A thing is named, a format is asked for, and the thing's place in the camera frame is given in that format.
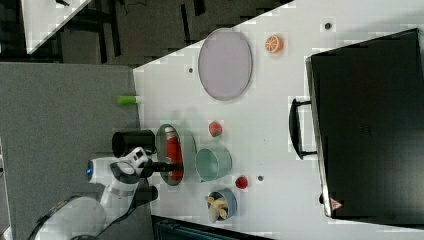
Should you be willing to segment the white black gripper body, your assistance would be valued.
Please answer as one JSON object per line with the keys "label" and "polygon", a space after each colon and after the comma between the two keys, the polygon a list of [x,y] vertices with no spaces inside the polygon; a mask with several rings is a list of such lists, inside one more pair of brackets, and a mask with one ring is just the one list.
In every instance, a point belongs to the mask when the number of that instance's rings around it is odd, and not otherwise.
{"label": "white black gripper body", "polygon": [[151,177],[153,174],[153,162],[142,147],[134,148],[129,154],[120,160],[120,169],[129,175],[137,175],[141,178]]}

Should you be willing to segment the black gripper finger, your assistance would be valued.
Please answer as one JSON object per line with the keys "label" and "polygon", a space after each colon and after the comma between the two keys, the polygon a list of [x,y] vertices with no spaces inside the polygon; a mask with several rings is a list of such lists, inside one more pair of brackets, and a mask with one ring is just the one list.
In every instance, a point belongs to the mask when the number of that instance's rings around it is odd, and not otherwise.
{"label": "black gripper finger", "polygon": [[172,163],[165,163],[165,162],[153,162],[152,166],[154,167],[170,167],[173,166]]}
{"label": "black gripper finger", "polygon": [[153,166],[152,167],[153,172],[172,172],[172,171],[179,171],[183,170],[182,165],[170,165],[170,166]]}

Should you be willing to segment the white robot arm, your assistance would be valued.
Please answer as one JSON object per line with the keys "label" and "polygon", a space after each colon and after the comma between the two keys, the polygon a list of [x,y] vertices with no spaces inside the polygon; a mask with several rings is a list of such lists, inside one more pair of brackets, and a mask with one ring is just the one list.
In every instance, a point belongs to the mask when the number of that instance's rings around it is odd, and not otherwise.
{"label": "white robot arm", "polygon": [[59,202],[37,221],[27,240],[95,240],[136,208],[141,179],[181,168],[171,161],[154,162],[141,147],[121,157],[92,159],[87,164],[87,181],[101,185],[102,194],[97,198],[74,195]]}

